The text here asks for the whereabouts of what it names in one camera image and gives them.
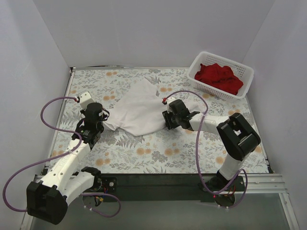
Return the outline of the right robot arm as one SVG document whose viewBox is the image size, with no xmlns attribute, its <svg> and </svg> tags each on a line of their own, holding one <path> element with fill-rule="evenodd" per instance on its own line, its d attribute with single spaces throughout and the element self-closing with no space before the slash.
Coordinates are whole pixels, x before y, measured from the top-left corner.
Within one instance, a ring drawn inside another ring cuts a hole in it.
<svg viewBox="0 0 307 230">
<path fill-rule="evenodd" d="M 249 122 L 240 113 L 231 116 L 204 115 L 201 112 L 191 112 L 184 102 L 176 98 L 164 98 L 163 104 L 167 110 L 162 112 L 166 127 L 171 130 L 182 127 L 185 130 L 196 131 L 196 165 L 201 183 L 209 193 L 217 195 L 230 189 L 240 172 L 246 158 L 261 143 L 261 139 Z M 199 136 L 201 132 L 219 135 L 227 152 L 225 161 L 216 175 L 205 182 L 199 166 Z"/>
</svg>

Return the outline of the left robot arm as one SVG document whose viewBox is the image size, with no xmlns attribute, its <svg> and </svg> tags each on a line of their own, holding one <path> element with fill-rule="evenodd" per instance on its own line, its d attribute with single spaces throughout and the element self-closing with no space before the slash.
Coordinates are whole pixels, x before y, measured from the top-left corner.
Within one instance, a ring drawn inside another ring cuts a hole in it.
<svg viewBox="0 0 307 230">
<path fill-rule="evenodd" d="M 82 159 L 90 153 L 104 131 L 107 111 L 100 103 L 90 102 L 83 107 L 84 119 L 79 121 L 68 145 L 68 155 L 60 157 L 38 183 L 31 182 L 26 189 L 27 213 L 52 224 L 59 224 L 68 205 L 84 190 L 96 192 L 102 180 L 89 172 L 71 179 Z"/>
</svg>

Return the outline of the white t shirt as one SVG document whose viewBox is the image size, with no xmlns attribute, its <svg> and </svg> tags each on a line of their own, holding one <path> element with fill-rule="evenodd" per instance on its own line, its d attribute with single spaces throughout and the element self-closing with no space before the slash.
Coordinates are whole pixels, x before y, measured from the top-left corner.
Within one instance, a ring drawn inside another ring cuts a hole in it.
<svg viewBox="0 0 307 230">
<path fill-rule="evenodd" d="M 156 93 L 157 87 L 147 79 L 137 82 L 109 109 L 110 116 L 104 125 L 113 131 L 121 128 L 133 136 L 163 129 L 165 120 L 162 112 L 167 110 L 167 106 L 162 104 L 162 98 Z"/>
</svg>

